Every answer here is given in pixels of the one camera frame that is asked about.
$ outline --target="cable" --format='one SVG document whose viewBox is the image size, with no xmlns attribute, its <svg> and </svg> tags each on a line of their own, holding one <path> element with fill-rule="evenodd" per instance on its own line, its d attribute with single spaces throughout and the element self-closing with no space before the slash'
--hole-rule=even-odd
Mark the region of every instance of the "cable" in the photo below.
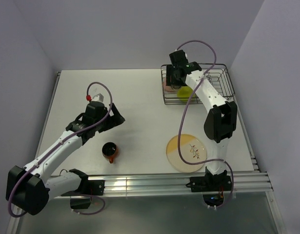
<svg viewBox="0 0 300 234">
<path fill-rule="evenodd" d="M 75 213 L 77 213 L 79 215 L 95 215 L 97 213 L 100 213 L 105 208 L 105 200 L 102 197 L 95 196 L 95 195 L 87 195 L 87 194 L 81 194 L 81 196 L 86 196 L 86 197 L 90 197 L 90 198 L 97 198 L 97 199 L 99 199 L 99 200 L 102 201 L 103 206 L 98 211 L 95 211 L 95 212 L 92 212 L 92 213 L 84 213 L 84 212 L 80 212 L 78 210 L 73 210 L 72 209 L 73 212 L 75 212 Z"/>
<path fill-rule="evenodd" d="M 66 169 L 62 169 L 59 173 L 59 176 L 61 175 L 62 171 L 66 171 L 66 173 L 68 173 L 68 171 Z"/>
<path fill-rule="evenodd" d="M 188 44 L 188 43 L 191 43 L 191 42 L 199 42 L 199 43 L 202 43 L 204 45 L 206 45 L 208 48 L 211 49 L 211 51 L 213 52 L 214 54 L 214 62 L 213 64 L 203 73 L 203 75 L 205 75 L 206 73 L 209 72 L 209 70 L 211 70 L 215 65 L 216 65 L 216 61 L 217 61 L 217 55 L 216 55 L 216 52 L 215 50 L 206 42 L 202 41 L 202 40 L 189 40 L 189 41 L 186 41 L 185 43 L 181 44 L 176 50 L 179 50 L 181 47 L 183 47 L 184 45 Z M 229 170 L 230 170 L 230 173 L 231 173 L 231 182 L 232 182 L 232 187 L 231 187 L 231 191 L 230 191 L 230 194 L 229 194 L 229 197 L 227 198 L 227 200 L 220 206 L 218 207 L 221 207 L 223 206 L 224 204 L 226 204 L 231 198 L 232 198 L 232 193 L 233 193 L 233 188 L 234 188 L 234 176 L 233 176 L 233 171 L 232 171 L 232 168 L 231 166 L 229 165 L 228 162 L 226 162 L 224 159 L 221 159 L 221 158 L 215 158 L 215 159 L 209 159 L 209 160 L 205 160 L 205 161 L 202 161 L 202 162 L 188 162 L 186 161 L 182 154 L 181 154 L 181 150 L 180 150 L 180 138 L 181 138 L 181 132 L 182 132 L 182 127 L 183 127 L 183 123 L 184 123 L 184 118 L 185 118 L 185 115 L 187 113 L 187 110 L 188 110 L 188 107 L 189 107 L 189 104 L 190 104 L 190 101 L 193 97 L 193 95 L 195 94 L 195 92 L 197 91 L 197 89 L 202 85 L 204 81 L 204 78 L 201 79 L 201 81 L 199 82 L 199 84 L 196 86 L 196 88 L 193 90 L 192 94 L 190 95 L 186 105 L 185 105 L 185 108 L 184 108 L 184 111 L 183 111 L 183 115 L 182 115 L 182 118 L 181 118 L 181 122 L 180 122 L 180 127 L 179 127 L 179 132 L 178 132 L 178 153 L 179 153 L 179 156 L 181 158 L 181 160 L 186 163 L 186 164 L 189 164 L 189 165 L 198 165 L 198 164 L 203 164 L 203 163 L 207 163 L 207 162 L 213 162 L 213 161 L 221 161 L 221 162 L 224 162 L 228 167 L 229 167 Z"/>
<path fill-rule="evenodd" d="M 113 105 L 113 99 L 112 99 L 112 94 L 110 92 L 110 90 L 102 83 L 100 82 L 92 82 L 89 84 L 88 88 L 87 88 L 87 96 L 89 95 L 89 89 L 92 85 L 94 84 L 99 84 L 101 85 L 103 88 L 106 89 L 106 91 L 108 92 L 109 96 L 110 96 L 110 107 L 106 113 L 106 115 L 100 120 L 98 121 L 97 123 L 93 124 L 93 125 L 90 125 L 84 129 L 81 129 L 77 132 L 74 132 L 72 133 L 71 135 L 67 136 L 66 138 L 64 138 L 62 140 L 62 142 L 59 142 L 58 144 L 56 144 L 51 150 L 49 150 L 34 166 L 32 166 L 32 168 L 30 168 L 18 181 L 17 183 L 15 184 L 15 186 L 13 187 L 12 191 L 11 191 L 11 194 L 9 196 L 9 200 L 8 200 L 8 212 L 9 214 L 14 217 L 14 218 L 19 218 L 19 217 L 22 217 L 23 215 L 25 215 L 27 212 L 25 211 L 24 213 L 22 214 L 15 214 L 12 212 L 12 200 L 13 200 L 13 196 L 17 190 L 17 188 L 19 187 L 19 185 L 22 183 L 22 181 L 36 168 L 39 167 L 39 165 L 44 162 L 54 151 L 56 151 L 62 144 L 64 144 L 67 140 L 69 140 L 71 137 L 73 136 L 76 136 L 77 134 L 79 133 L 82 133 L 82 132 L 85 132 L 91 128 L 94 128 L 96 127 L 97 125 L 99 125 L 100 123 L 102 123 L 107 117 L 108 115 L 110 114 L 111 110 L 112 110 L 112 105 Z"/>
</svg>

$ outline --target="yellow ball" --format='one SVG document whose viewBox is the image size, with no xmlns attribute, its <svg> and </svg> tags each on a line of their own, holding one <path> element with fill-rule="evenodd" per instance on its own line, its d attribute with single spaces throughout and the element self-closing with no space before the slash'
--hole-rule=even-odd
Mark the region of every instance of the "yellow ball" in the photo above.
<svg viewBox="0 0 300 234">
<path fill-rule="evenodd" d="M 177 97 L 181 100 L 181 101 L 188 101 L 188 98 L 190 97 L 190 95 L 193 93 L 193 90 L 189 87 L 189 86 L 183 86 L 181 87 L 178 92 L 177 92 Z"/>
</svg>

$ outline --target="metal frame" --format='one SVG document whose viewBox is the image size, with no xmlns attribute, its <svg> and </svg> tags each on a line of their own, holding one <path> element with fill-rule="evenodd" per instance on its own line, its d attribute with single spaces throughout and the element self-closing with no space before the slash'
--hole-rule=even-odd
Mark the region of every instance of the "metal frame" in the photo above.
<svg viewBox="0 0 300 234">
<path fill-rule="evenodd" d="M 280 209 L 278 207 L 278 204 L 276 202 L 276 198 L 273 192 L 266 192 L 266 196 L 268 199 L 269 207 L 271 214 L 273 216 L 273 220 L 275 221 L 275 225 L 277 228 L 278 233 L 280 234 L 286 234 L 287 230 L 280 212 Z"/>
<path fill-rule="evenodd" d="M 56 84 L 52 93 L 49 109 L 47 112 L 45 124 L 43 126 L 42 134 L 38 144 L 36 156 L 38 156 L 41 141 L 45 131 L 45 127 L 50 114 L 51 106 L 54 100 L 54 95 L 57 89 L 57 85 L 60 79 L 60 72 L 58 72 Z M 276 223 L 276 227 L 279 233 L 286 233 L 284 222 L 282 220 L 279 208 L 274 199 L 273 188 L 268 176 L 268 173 L 262 173 L 259 171 L 259 167 L 256 162 L 252 147 L 250 145 L 248 135 L 241 117 L 241 113 L 238 110 L 238 115 L 242 125 L 242 129 L 245 134 L 248 149 L 250 151 L 254 171 L 253 172 L 237 172 L 235 175 L 235 189 L 236 193 L 250 193 L 250 192 L 266 192 L 270 209 Z M 189 195 L 199 194 L 191 193 L 191 190 L 186 188 L 186 183 L 189 182 L 189 177 L 203 176 L 204 173 L 179 173 L 179 174 L 159 174 L 159 175 L 90 175 L 89 180 L 105 180 L 104 197 L 118 197 L 118 196 L 156 196 L 156 195 Z M 56 197 L 55 199 L 70 199 L 70 196 Z M 18 207 L 13 209 L 15 214 L 20 214 L 22 210 Z M 7 232 L 8 234 L 15 234 L 17 232 L 19 218 L 11 218 Z"/>
</svg>

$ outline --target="glass panel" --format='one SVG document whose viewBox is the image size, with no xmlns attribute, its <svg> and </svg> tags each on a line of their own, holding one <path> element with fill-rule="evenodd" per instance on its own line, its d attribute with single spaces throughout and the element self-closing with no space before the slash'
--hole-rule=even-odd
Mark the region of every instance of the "glass panel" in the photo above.
<svg viewBox="0 0 300 234">
<path fill-rule="evenodd" d="M 38 215 L 21 218 L 17 233 L 277 233 L 265 193 L 237 194 L 217 211 L 208 210 L 201 199 L 201 195 L 113 197 L 106 199 L 104 211 L 90 216 L 72 213 L 68 199 L 54 199 Z M 85 212 L 98 208 L 91 205 Z"/>
</svg>

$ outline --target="red connector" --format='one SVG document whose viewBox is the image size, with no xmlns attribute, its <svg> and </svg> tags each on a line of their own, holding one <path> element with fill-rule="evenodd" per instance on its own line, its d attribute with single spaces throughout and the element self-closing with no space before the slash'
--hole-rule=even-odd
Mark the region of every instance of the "red connector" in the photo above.
<svg viewBox="0 0 300 234">
<path fill-rule="evenodd" d="M 90 95 L 87 95 L 87 96 L 86 96 L 86 99 L 87 99 L 87 101 L 91 101 L 91 96 L 90 96 Z"/>
</svg>

